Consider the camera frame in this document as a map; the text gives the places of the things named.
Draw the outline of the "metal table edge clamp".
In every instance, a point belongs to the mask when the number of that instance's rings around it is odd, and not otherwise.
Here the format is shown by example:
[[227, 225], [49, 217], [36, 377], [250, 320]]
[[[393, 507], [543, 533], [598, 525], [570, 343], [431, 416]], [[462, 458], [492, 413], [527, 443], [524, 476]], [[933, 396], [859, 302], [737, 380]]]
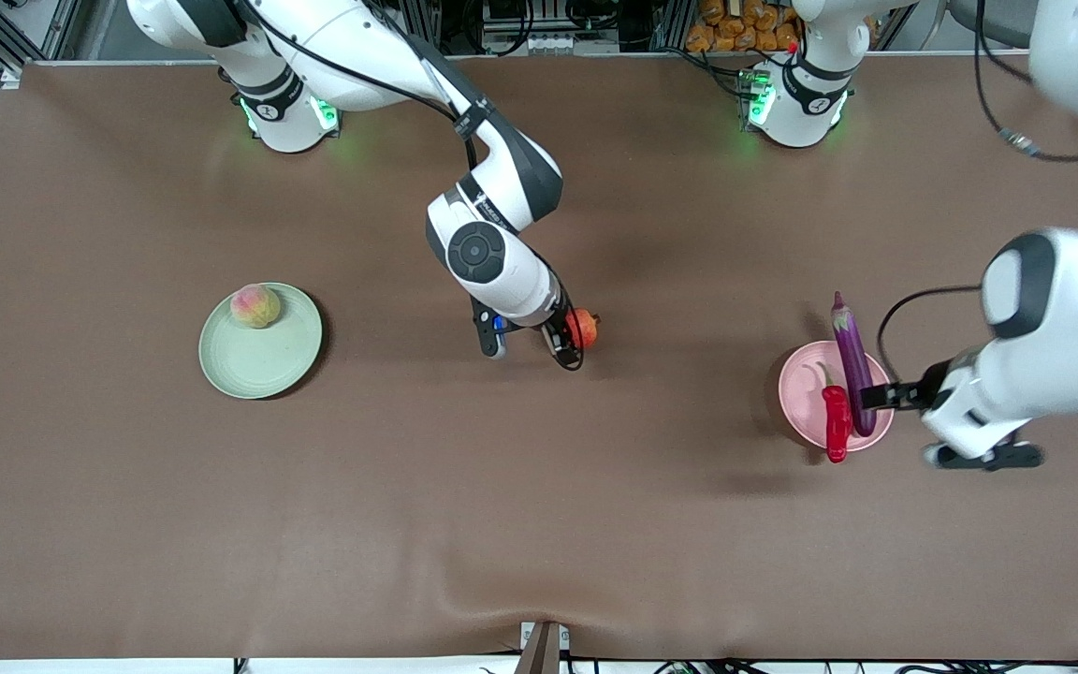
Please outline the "metal table edge clamp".
[[522, 623], [520, 648], [513, 674], [565, 674], [563, 665], [572, 649], [569, 628], [556, 622]]

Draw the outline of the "red apple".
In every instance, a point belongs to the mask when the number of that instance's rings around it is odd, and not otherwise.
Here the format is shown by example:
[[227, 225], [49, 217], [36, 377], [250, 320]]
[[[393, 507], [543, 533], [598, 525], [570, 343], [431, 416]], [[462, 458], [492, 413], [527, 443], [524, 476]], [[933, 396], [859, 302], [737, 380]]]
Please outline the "red apple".
[[575, 307], [566, 312], [565, 325], [568, 329], [573, 348], [578, 350], [590, 349], [598, 340], [598, 326], [600, 318], [583, 307]]

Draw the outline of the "pink plate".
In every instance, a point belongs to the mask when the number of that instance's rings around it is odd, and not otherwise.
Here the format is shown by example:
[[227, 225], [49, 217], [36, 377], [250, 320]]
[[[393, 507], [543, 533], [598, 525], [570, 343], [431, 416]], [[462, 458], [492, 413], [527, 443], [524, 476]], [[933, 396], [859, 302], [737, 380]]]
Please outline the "pink plate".
[[[884, 367], [872, 355], [865, 354], [865, 358], [872, 383], [886, 384], [887, 372]], [[825, 449], [826, 444], [826, 408], [823, 389], [826, 381], [829, 381], [824, 371], [831, 375], [830, 379], [833, 379], [835, 385], [846, 387], [841, 354], [838, 343], [833, 340], [808, 343], [792, 350], [780, 368], [778, 380], [778, 402], [783, 417], [801, 439], [808, 441], [814, 448], [821, 449]], [[889, 432], [894, 417], [893, 410], [877, 410], [873, 434], [851, 435], [848, 452], [859, 452], [861, 449], [876, 445]]]

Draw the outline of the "light green plate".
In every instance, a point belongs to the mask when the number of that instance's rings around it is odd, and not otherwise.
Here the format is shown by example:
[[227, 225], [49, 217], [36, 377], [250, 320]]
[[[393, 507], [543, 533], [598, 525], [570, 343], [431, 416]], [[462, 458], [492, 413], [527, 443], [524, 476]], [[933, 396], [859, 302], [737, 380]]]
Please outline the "light green plate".
[[244, 324], [234, 312], [236, 290], [207, 315], [198, 338], [201, 371], [218, 391], [239, 400], [265, 400], [296, 386], [324, 346], [324, 317], [299, 287], [266, 281], [261, 289], [277, 301], [264, 326]]

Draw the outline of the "grey rounded chair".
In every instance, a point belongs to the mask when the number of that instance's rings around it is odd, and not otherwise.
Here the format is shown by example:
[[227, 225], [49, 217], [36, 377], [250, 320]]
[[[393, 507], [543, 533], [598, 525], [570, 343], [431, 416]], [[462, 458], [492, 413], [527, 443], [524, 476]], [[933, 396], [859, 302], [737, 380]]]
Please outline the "grey rounded chair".
[[[972, 33], [980, 0], [946, 0], [946, 13]], [[1029, 49], [1039, 0], [983, 0], [983, 37], [1015, 50]]]

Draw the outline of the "yellow pink peach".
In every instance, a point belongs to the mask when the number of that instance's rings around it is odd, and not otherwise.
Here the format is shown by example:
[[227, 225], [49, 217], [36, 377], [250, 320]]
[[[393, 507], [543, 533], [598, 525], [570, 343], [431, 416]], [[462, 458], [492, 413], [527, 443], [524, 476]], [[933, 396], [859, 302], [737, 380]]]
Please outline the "yellow pink peach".
[[230, 295], [231, 318], [245, 328], [260, 330], [282, 315], [282, 302], [270, 285], [247, 285]]

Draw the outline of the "bag of orange pieces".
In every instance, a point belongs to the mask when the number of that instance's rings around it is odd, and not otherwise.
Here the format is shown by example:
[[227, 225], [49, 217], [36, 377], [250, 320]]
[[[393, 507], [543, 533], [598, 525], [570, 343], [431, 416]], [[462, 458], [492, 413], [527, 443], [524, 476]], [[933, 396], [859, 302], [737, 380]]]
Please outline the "bag of orange pieces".
[[804, 23], [787, 0], [694, 0], [679, 46], [688, 52], [792, 51]]

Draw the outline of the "red chili pepper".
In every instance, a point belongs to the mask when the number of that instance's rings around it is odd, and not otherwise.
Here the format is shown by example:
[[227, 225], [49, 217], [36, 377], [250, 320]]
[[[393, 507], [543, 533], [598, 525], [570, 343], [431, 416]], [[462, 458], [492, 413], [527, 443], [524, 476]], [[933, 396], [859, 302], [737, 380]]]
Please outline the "red chili pepper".
[[826, 456], [830, 463], [843, 463], [847, 458], [849, 439], [854, 432], [849, 396], [823, 361], [817, 361], [816, 366], [823, 373]]

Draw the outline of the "brown table cover sheet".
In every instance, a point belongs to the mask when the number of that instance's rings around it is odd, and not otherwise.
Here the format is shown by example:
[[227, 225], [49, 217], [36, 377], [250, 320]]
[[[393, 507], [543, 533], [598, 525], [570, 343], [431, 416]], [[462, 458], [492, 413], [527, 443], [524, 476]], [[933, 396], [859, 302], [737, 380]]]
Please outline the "brown table cover sheet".
[[[602, 316], [569, 373], [479, 353], [425, 242], [466, 169], [419, 104], [276, 154], [211, 66], [33, 66], [0, 93], [0, 658], [499, 652], [1078, 660], [1078, 415], [1032, 470], [945, 471], [901, 415], [830, 464], [784, 354], [841, 291], [871, 343], [924, 287], [1078, 226], [1078, 165], [1007, 149], [967, 57], [876, 56], [833, 136], [740, 128], [672, 57], [472, 59], [557, 159], [526, 240]], [[324, 346], [265, 400], [207, 315], [299, 287]]]

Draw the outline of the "long purple eggplant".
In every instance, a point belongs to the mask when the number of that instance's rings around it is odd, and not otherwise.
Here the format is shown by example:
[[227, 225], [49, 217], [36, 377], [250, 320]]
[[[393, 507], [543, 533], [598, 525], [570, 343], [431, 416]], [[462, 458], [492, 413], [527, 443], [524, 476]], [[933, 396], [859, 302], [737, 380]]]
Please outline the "long purple eggplant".
[[873, 380], [863, 349], [863, 338], [860, 336], [854, 312], [844, 302], [843, 295], [839, 291], [834, 293], [830, 320], [844, 380], [847, 384], [852, 409], [852, 430], [860, 438], [868, 438], [876, 427], [876, 411], [863, 408], [861, 393], [865, 388], [873, 387]]

